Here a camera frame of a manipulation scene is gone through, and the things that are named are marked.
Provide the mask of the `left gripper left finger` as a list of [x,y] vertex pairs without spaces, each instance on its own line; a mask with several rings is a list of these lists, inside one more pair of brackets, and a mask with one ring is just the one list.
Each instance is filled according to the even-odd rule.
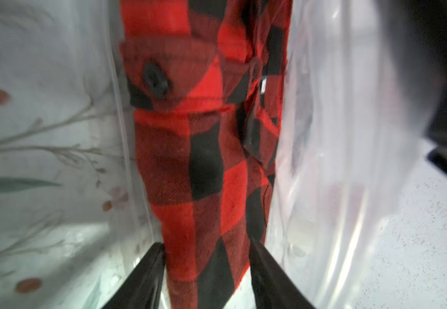
[[164,279],[163,243],[154,243],[119,290],[102,309],[154,309],[159,307]]

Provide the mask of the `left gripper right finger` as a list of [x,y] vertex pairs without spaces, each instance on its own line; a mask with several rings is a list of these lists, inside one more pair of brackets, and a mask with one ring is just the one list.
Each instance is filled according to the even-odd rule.
[[265,246],[255,239],[251,241],[249,262],[257,309],[314,309]]

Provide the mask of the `clear plastic vacuum bag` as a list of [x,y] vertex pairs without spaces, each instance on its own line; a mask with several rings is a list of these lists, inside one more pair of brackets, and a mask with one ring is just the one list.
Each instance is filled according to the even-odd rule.
[[[135,155],[121,1],[0,1],[0,308],[102,308],[161,224]],[[423,122],[376,1],[291,1],[263,242],[315,308],[349,307]],[[223,308],[254,308],[250,268]]]

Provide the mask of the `red black plaid shirt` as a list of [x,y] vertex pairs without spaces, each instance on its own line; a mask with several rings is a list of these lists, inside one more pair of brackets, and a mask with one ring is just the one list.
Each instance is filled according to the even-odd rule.
[[173,308],[223,308],[265,239],[291,1],[121,1],[135,155]]

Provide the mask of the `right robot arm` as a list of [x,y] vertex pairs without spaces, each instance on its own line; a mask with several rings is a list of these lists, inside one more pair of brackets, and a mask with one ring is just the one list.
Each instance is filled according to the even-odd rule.
[[433,143],[428,162],[447,176],[447,1],[376,1],[410,111]]

